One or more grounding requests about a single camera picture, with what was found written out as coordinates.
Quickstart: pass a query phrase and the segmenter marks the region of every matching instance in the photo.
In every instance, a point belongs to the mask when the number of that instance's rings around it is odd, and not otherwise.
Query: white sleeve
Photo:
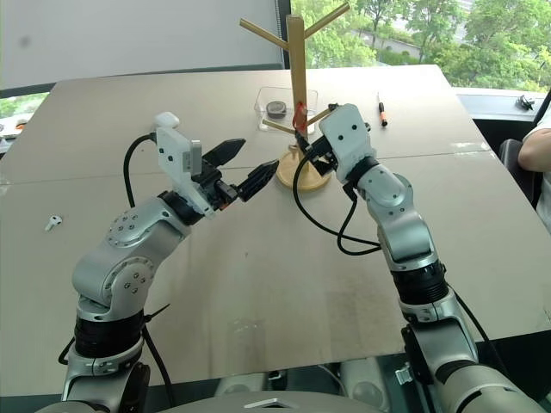
[[[548,110],[545,112],[545,114],[542,117],[542,120],[537,122],[537,126],[526,134],[526,136],[523,139],[523,142],[532,133],[534,133],[535,131],[539,131],[541,129],[551,129],[551,105],[549,105]]]

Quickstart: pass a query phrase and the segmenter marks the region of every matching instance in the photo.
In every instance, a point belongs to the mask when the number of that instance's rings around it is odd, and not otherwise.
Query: person's arm
[[[539,129],[524,140],[518,164],[534,172],[551,171],[551,129]]]

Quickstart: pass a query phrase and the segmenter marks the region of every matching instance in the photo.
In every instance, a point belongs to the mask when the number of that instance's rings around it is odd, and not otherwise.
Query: beige tabletop
[[[551,328],[551,237],[491,152],[384,164],[412,182],[449,282],[491,338]],[[225,174],[238,182],[247,171]],[[133,185],[140,202],[167,181],[138,174]],[[123,183],[93,177],[0,191],[0,394],[59,392],[65,367],[57,356],[75,321],[71,273],[126,208]],[[333,228],[350,206],[334,178],[304,203]],[[46,233],[54,213],[64,222]],[[364,206],[350,233],[375,237]],[[146,310],[171,303],[150,331],[171,377],[182,382],[401,351],[396,295],[381,253],[341,254],[274,180],[250,202],[194,227],[159,269]],[[153,365],[147,351],[145,361]]]
[[[308,71],[307,82],[318,92],[318,111],[333,102],[360,108],[373,127],[379,158],[489,150],[437,66],[317,69]],[[176,114],[181,130],[190,139],[200,139],[205,149],[225,139],[247,139],[228,166],[256,166],[267,157],[279,157],[293,142],[286,133],[258,130],[254,104],[264,86],[290,87],[289,72],[60,82],[0,163],[0,182],[120,175],[127,147],[149,132],[153,117],[163,111]],[[378,123],[378,91],[387,110],[386,129]],[[158,171],[155,157],[138,151],[132,171]]]

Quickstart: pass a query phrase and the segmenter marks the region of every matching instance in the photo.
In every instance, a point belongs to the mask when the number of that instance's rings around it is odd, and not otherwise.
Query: black chair
[[[548,95],[545,96],[540,109],[534,117],[532,122],[533,127],[536,127],[538,122],[542,119],[550,102],[551,90]],[[518,164],[518,153],[522,146],[523,143],[520,140],[507,139],[499,146],[498,156],[501,163],[507,168],[513,178],[515,178],[517,185],[522,189],[524,195],[526,195],[526,198],[530,201],[530,204],[536,208],[537,201],[542,194],[543,174],[541,172],[530,172],[521,168]]]

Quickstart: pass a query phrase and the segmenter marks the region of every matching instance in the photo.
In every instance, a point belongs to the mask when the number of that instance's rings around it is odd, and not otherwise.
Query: person
[[[525,170],[543,172],[542,194],[536,211],[551,233],[551,105],[523,140],[518,164]]]

